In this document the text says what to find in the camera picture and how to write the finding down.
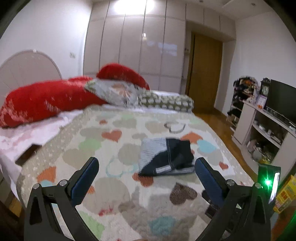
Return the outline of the dark frog print pants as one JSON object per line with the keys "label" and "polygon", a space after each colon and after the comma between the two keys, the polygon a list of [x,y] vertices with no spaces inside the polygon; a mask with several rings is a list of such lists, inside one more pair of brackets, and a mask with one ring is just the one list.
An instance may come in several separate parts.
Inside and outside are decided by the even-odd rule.
{"label": "dark frog print pants", "polygon": [[194,172],[194,155],[189,140],[145,138],[140,146],[138,175],[154,177]]}

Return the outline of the yellow cardboard box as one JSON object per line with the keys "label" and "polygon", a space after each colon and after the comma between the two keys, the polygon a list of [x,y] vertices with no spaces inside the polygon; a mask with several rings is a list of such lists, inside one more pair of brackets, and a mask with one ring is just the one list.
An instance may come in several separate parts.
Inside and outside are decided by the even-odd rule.
{"label": "yellow cardboard box", "polygon": [[276,196],[273,210],[280,214],[295,200],[295,176],[290,175]]}

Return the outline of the white shelf tv unit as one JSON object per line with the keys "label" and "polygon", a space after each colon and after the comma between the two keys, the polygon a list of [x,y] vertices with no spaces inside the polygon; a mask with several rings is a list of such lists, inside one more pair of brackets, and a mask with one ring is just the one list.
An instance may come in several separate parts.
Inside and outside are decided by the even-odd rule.
{"label": "white shelf tv unit", "polygon": [[255,174],[264,156],[281,168],[280,183],[295,174],[295,132],[264,109],[244,101],[232,140]]}

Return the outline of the black television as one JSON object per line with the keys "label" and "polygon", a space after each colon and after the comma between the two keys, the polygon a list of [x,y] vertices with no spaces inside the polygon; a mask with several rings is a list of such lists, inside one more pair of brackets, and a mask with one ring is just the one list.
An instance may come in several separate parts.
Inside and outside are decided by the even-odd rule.
{"label": "black television", "polygon": [[295,126],[295,87],[272,79],[264,108],[287,125]]}

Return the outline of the white bed sheet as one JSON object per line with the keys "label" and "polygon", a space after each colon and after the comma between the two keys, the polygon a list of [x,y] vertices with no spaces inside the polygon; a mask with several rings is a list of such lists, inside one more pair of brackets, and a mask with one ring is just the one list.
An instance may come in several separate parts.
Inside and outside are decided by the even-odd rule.
{"label": "white bed sheet", "polygon": [[22,170],[16,163],[17,159],[32,145],[46,144],[82,113],[82,110],[66,111],[55,117],[16,128],[1,128],[1,171],[15,197],[18,197],[16,183]]}

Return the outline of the dark shelf with items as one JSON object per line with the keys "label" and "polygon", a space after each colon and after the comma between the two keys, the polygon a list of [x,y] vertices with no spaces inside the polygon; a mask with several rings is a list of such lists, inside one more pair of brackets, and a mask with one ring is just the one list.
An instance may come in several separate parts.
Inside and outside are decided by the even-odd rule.
{"label": "dark shelf with items", "polygon": [[230,130],[235,132],[245,102],[253,103],[259,90],[257,80],[251,76],[241,76],[233,82],[233,96],[227,112]]}

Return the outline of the small black clock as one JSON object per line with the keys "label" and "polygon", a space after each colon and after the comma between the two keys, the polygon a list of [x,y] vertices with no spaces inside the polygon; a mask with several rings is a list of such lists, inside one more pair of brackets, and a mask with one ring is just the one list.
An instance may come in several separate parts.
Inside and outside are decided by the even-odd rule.
{"label": "small black clock", "polygon": [[271,84],[271,80],[269,78],[263,78],[260,82],[260,95],[267,97],[269,92],[269,87]]}

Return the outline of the wooden door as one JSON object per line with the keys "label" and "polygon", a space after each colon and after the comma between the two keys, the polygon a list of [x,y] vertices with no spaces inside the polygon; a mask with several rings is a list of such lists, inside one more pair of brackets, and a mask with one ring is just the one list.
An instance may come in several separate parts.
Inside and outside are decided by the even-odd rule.
{"label": "wooden door", "polygon": [[216,100],[223,43],[195,32],[191,49],[185,94],[194,101],[193,113],[211,113]]}

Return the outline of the olive polka dot pillow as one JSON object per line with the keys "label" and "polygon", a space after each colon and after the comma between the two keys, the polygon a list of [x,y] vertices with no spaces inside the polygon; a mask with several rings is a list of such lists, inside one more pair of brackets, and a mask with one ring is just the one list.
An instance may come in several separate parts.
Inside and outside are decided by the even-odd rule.
{"label": "olive polka dot pillow", "polygon": [[138,104],[146,108],[161,108],[184,113],[191,113],[194,109],[194,101],[187,95],[157,94],[151,90],[146,90],[138,96]]}

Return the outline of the grey floral pillow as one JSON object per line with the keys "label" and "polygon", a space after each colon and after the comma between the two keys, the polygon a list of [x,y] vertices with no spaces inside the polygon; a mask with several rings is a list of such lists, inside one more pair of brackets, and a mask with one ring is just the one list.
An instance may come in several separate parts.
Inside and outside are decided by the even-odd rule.
{"label": "grey floral pillow", "polygon": [[86,82],[84,88],[107,103],[121,107],[138,105],[138,97],[145,92],[133,83],[95,78]]}

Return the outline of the round beige headboard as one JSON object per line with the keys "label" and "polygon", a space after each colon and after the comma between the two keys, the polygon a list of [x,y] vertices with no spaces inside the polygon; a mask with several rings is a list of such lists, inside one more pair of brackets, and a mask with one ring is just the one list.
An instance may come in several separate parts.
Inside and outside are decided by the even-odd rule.
{"label": "round beige headboard", "polygon": [[36,50],[18,52],[1,65],[1,104],[13,90],[45,80],[58,80],[62,75],[55,62]]}

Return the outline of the white wardrobe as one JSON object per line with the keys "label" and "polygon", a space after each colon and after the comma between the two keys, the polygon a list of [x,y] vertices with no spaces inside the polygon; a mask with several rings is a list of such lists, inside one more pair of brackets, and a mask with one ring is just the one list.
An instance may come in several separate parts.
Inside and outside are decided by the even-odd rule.
{"label": "white wardrobe", "polygon": [[153,90],[179,92],[186,25],[196,24],[222,41],[234,40],[234,20],[184,1],[95,1],[87,29],[83,73],[108,63],[142,75]]}

